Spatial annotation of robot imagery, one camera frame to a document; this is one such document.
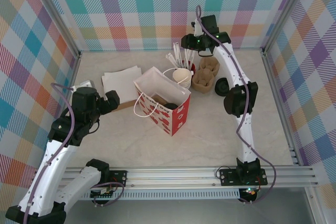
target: white paper cup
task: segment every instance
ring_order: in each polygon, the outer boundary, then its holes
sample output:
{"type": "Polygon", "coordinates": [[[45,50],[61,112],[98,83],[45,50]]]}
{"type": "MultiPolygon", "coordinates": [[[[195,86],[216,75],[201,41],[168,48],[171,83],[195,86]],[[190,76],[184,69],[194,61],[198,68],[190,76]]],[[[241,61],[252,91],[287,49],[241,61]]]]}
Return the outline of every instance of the white paper cup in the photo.
{"type": "Polygon", "coordinates": [[[192,73],[186,68],[179,68],[173,72],[173,79],[179,85],[189,89],[191,86],[192,73]]]}

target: paper bag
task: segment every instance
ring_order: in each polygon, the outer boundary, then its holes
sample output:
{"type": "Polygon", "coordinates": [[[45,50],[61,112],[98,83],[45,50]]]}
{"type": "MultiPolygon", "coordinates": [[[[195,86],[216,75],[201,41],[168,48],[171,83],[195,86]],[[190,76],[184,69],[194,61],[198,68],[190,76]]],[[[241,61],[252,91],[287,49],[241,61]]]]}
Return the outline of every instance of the paper bag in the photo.
{"type": "Polygon", "coordinates": [[[139,95],[139,107],[145,114],[142,117],[150,117],[157,126],[173,136],[187,120],[190,91],[167,78],[156,67],[137,78],[134,84],[139,95]],[[152,99],[154,95],[159,95],[168,103],[175,103],[178,108],[167,109],[152,99]]]}

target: white paper bag handle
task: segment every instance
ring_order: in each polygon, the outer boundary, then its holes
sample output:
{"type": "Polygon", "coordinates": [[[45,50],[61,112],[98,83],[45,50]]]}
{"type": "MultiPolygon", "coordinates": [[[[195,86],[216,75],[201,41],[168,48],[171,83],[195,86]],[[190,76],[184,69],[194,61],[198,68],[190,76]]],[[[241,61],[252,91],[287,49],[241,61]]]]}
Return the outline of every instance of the white paper bag handle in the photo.
{"type": "Polygon", "coordinates": [[[168,72],[169,70],[172,70],[172,69],[186,69],[186,68],[170,68],[170,69],[167,69],[166,71],[164,71],[162,74],[168,72]]]}
{"type": "Polygon", "coordinates": [[[139,115],[139,114],[137,114],[137,113],[135,112],[135,106],[137,105],[137,103],[138,103],[140,97],[142,97],[142,95],[143,95],[143,92],[141,93],[141,95],[139,95],[138,99],[136,100],[136,102],[135,102],[135,104],[134,104],[134,107],[133,107],[133,112],[134,112],[134,114],[136,114],[137,116],[139,116],[139,117],[141,117],[141,118],[147,118],[148,116],[150,116],[150,115],[152,115],[152,114],[154,113],[154,111],[156,110],[156,108],[159,106],[159,103],[158,103],[158,102],[156,103],[156,106],[155,106],[154,110],[153,110],[152,113],[150,113],[149,115],[139,115]]]}

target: colorful plaid backdrop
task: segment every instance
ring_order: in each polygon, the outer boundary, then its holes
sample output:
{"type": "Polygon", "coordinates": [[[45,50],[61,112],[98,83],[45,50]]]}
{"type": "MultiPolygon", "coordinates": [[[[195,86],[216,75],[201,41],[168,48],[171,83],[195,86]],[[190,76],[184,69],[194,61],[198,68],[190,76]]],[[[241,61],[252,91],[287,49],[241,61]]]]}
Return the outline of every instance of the colorful plaid backdrop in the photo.
{"type": "Polygon", "coordinates": [[[336,0],[299,0],[268,56],[304,164],[336,218],[336,0]]]}
{"type": "Polygon", "coordinates": [[[84,50],[167,49],[192,33],[200,4],[215,14],[236,48],[259,48],[282,0],[54,0],[79,48],[84,50]]]}
{"type": "Polygon", "coordinates": [[[75,56],[40,0],[0,0],[0,223],[31,184],[75,56]]]}

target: white table surface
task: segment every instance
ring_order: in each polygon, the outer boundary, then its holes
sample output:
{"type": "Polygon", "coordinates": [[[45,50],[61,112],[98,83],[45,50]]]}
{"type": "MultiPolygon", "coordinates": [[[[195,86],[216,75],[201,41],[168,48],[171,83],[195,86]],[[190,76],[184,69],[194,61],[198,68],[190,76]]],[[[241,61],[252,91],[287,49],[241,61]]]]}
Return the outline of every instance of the white table surface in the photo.
{"type": "MultiPolygon", "coordinates": [[[[104,72],[135,65],[141,67],[143,73],[152,66],[164,71],[171,68],[165,58],[168,52],[173,53],[172,50],[84,52],[75,84],[92,80],[102,96],[104,72]]],[[[259,86],[252,116],[256,150],[275,165],[292,165],[259,51],[235,50],[235,54],[246,75],[259,86]]],[[[197,69],[199,60],[200,57],[195,56],[197,69]]],[[[224,76],[220,71],[216,79],[221,77],[224,76]]],[[[100,129],[83,139],[69,167],[83,167],[92,158],[113,167],[236,165],[239,138],[234,117],[224,110],[223,97],[214,89],[207,94],[192,88],[190,91],[187,122],[173,137],[152,120],[134,115],[133,108],[115,111],[101,116],[100,129]]]]}

